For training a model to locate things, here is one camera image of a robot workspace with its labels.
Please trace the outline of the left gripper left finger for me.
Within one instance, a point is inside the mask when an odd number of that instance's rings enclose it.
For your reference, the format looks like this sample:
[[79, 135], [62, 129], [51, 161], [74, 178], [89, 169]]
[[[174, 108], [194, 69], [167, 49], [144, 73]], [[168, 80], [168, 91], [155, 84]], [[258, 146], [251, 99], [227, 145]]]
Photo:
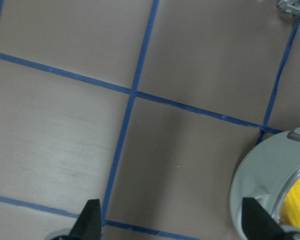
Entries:
[[70, 240], [99, 240], [101, 233], [100, 200], [90, 199], [86, 202], [68, 236]]

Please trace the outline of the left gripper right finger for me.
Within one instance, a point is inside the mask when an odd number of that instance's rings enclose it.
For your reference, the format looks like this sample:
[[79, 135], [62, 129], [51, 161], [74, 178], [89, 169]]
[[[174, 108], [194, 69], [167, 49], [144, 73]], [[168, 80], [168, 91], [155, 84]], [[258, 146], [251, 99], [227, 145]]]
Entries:
[[241, 228], [248, 240], [292, 240], [253, 197], [244, 197], [241, 208]]

